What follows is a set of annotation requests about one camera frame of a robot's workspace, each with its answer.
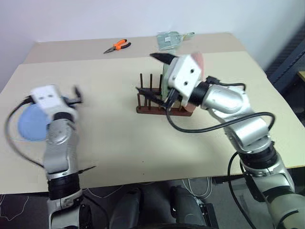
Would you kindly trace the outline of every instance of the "blue disc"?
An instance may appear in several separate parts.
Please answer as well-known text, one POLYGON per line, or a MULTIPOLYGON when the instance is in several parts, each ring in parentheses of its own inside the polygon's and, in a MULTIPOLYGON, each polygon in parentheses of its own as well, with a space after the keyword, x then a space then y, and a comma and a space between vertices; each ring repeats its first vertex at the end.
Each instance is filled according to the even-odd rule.
POLYGON ((18 120, 19 134, 29 141, 42 141, 47 135, 48 116, 37 104, 28 106, 18 120))

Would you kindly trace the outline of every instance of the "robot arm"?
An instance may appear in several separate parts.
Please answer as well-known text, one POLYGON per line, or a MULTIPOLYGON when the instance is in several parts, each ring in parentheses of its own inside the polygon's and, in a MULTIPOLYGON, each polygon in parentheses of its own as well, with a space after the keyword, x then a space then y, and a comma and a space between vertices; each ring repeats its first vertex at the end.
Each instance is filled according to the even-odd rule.
POLYGON ((173 124, 169 109, 178 97, 182 105, 192 103, 200 106, 222 124, 233 122, 226 125, 224 131, 240 156, 252 195, 256 200, 267 203, 275 228, 304 228, 305 197, 294 193, 294 183, 274 148, 268 125, 259 115, 254 115, 246 92, 229 84, 221 85, 213 77, 201 82, 201 69, 190 55, 178 58, 166 53, 153 53, 151 56, 170 63, 167 77, 171 92, 163 106, 167 109, 171 125, 187 133, 208 131, 208 128, 200 132, 184 130, 173 124))
POLYGON ((55 85, 35 88, 31 97, 49 116, 52 122, 48 125, 46 151, 43 165, 48 180, 49 229, 61 229, 68 226, 91 228, 90 207, 81 203, 82 190, 79 184, 79 170, 76 157, 78 136, 75 122, 77 111, 72 104, 81 103, 61 96, 55 85))

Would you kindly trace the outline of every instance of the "black cable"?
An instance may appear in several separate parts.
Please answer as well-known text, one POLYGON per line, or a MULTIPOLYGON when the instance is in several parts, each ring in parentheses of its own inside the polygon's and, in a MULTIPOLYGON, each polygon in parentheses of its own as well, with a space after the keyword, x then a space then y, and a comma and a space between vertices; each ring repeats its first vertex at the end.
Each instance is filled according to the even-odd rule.
POLYGON ((232 183, 231 183, 231 165, 232 162, 234 160, 234 158, 238 155, 238 153, 234 153, 230 159, 229 165, 228 165, 228 183, 229 183, 229 189, 231 192, 231 195, 236 203, 236 205, 238 206, 239 210, 241 211, 241 213, 244 215, 245 219, 247 220, 247 222, 249 223, 249 225, 252 227, 252 229, 256 229, 256 227, 254 226, 254 224, 252 223, 252 221, 250 220, 250 218, 248 217, 247 213, 243 210, 242 206, 239 204, 236 195, 233 192, 233 188, 232 188, 232 183))
POLYGON ((14 113, 19 109, 21 108, 23 105, 25 104, 28 104, 31 102, 31 99, 28 98, 28 99, 25 99, 24 101, 22 101, 10 114, 9 116, 6 118, 5 120, 5 124, 4 124, 4 135, 5 135, 5 138, 7 140, 7 142, 9 143, 10 147, 15 151, 16 154, 18 154, 19 156, 21 156, 23 159, 27 160, 27 161, 30 161, 34 164, 36 164, 37 166, 40 166, 41 168, 44 168, 42 164, 40 164, 39 162, 29 158, 27 155, 25 155, 24 153, 22 153, 18 148, 17 146, 15 145, 15 143, 13 142, 11 136, 10 136, 10 131, 9 131, 9 123, 10 123, 10 120, 12 118, 12 116, 14 115, 14 113))
POLYGON ((212 130, 223 128, 223 127, 226 127, 228 125, 232 125, 232 124, 244 121, 246 119, 254 118, 254 117, 258 117, 258 116, 270 116, 270 117, 272 117, 270 125, 268 127, 269 130, 270 130, 272 128, 273 124, 275 123, 275 115, 273 113, 270 113, 270 112, 258 112, 258 113, 254 113, 254 114, 248 114, 248 115, 245 115, 243 117, 236 118, 234 120, 231 120, 231 121, 228 121, 228 122, 225 122, 225 123, 221 123, 221 124, 218 124, 218 125, 214 125, 214 126, 211 126, 211 127, 207 127, 207 128, 203 128, 203 129, 197 129, 197 130, 188 130, 188 129, 182 129, 182 128, 176 126, 176 124, 173 123, 173 121, 172 121, 172 119, 170 117, 170 110, 169 110, 169 108, 168 107, 166 108, 166 117, 167 117, 167 120, 172 125, 173 128, 175 128, 178 131, 184 132, 184 133, 194 133, 194 134, 209 132, 209 131, 212 131, 212 130))
POLYGON ((244 91, 246 90, 246 84, 244 84, 244 83, 221 83, 221 82, 219 82, 217 84, 219 84, 221 86, 243 86, 244 91))
POLYGON ((95 168, 96 166, 92 166, 92 167, 89 167, 89 168, 85 168, 85 169, 81 169, 81 170, 78 170, 78 174, 82 174, 83 172, 86 172, 92 168, 95 168))
POLYGON ((242 171, 242 173, 244 174, 244 167, 243 164, 241 162, 239 162, 239 166, 240 166, 240 170, 242 171))
POLYGON ((94 199, 92 199, 91 197, 85 195, 85 194, 82 194, 85 198, 87 198, 89 201, 91 201, 93 204, 95 204, 105 215, 105 218, 106 218, 106 229, 109 228, 109 216, 108 216, 108 213, 107 211, 100 205, 98 204, 94 199))

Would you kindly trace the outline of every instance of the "pliers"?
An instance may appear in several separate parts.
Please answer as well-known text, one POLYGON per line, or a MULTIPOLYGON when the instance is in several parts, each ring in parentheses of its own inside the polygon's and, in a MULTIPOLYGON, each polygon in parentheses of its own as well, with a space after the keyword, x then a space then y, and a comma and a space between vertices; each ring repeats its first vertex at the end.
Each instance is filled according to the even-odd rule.
POLYGON ((122 46, 122 44, 124 44, 126 42, 127 42, 127 39, 120 40, 119 42, 114 44, 111 48, 107 49, 104 53, 109 53, 109 52, 113 52, 115 50, 120 50, 120 49, 126 49, 127 47, 131 46, 130 42, 128 44, 122 46))

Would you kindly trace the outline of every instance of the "white wall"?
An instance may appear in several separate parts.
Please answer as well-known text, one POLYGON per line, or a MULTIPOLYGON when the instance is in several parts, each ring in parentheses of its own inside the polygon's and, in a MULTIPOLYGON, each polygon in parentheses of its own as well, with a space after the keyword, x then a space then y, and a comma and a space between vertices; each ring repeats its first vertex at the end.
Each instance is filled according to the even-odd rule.
POLYGON ((232 32, 266 68, 304 19, 304 0, 1 0, 0 90, 34 42, 158 31, 232 32))

